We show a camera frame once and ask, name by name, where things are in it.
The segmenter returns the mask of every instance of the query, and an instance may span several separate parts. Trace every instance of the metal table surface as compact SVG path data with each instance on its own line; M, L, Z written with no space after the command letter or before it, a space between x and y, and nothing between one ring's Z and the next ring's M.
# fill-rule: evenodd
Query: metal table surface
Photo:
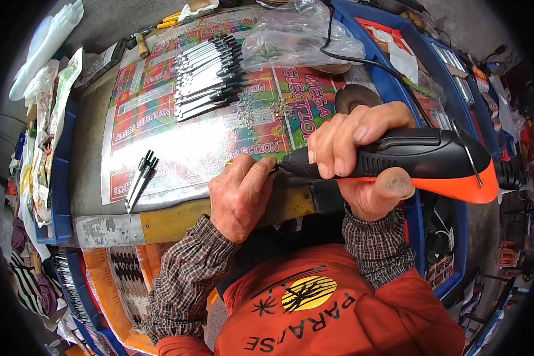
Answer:
M178 201L161 202L160 206L138 214L127 215L124 203L101 204L101 149L105 117L118 66L103 74L80 97L80 108L74 132L70 164L71 217L74 229L71 246L100 247L126 244L149 244L180 240L202 213L209 214L207 184L192 188L192 195ZM276 223L315 212L308 184L274 188L262 224ZM104 238L109 232L120 231L124 238ZM137 235L142 231L143 239ZM84 244L93 237L94 243Z

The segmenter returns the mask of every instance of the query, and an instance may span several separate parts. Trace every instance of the sanding disc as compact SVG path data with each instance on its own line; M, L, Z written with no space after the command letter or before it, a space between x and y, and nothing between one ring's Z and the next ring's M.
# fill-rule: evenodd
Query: sanding disc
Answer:
M340 114L350 114L358 105L375 107L383 103L375 92L360 84L346 84L334 96L334 110Z
M352 63L344 64L324 64L322 66L314 66L314 69L328 74L344 74L352 68Z

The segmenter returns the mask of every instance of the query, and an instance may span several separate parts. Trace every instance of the checkered shirt sleeve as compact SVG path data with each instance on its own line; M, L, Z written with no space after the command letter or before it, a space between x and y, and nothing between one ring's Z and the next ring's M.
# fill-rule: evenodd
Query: checkered shirt sleeve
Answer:
M227 273L238 248L204 214L164 253L143 321L154 345L167 336L204 337L207 297Z
M383 219L375 222L360 220L352 215L345 203L346 216L342 235L346 251L353 255L360 275L374 289L393 281L415 264L415 252L404 238L404 214L395 207Z

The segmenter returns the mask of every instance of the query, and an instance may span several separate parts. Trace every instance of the black and white striped cloth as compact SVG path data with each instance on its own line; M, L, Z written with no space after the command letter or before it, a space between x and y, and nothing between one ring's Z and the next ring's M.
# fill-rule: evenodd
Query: black and white striped cloth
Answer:
M15 250L12 250L12 259L8 267L16 279L20 303L25 309L49 319L42 307L40 288L34 268L26 266L24 259ZM47 274L43 275L51 283L57 298L61 298L63 294L61 293L59 283L51 279Z

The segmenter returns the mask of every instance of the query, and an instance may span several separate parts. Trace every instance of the wooden handle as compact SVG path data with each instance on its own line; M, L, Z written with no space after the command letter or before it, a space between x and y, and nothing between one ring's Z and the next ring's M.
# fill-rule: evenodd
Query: wooden handle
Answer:
M142 34L135 34L135 38L136 45L138 46L138 54L141 56L141 58L146 58L146 56L149 55L149 47L146 46L144 37Z

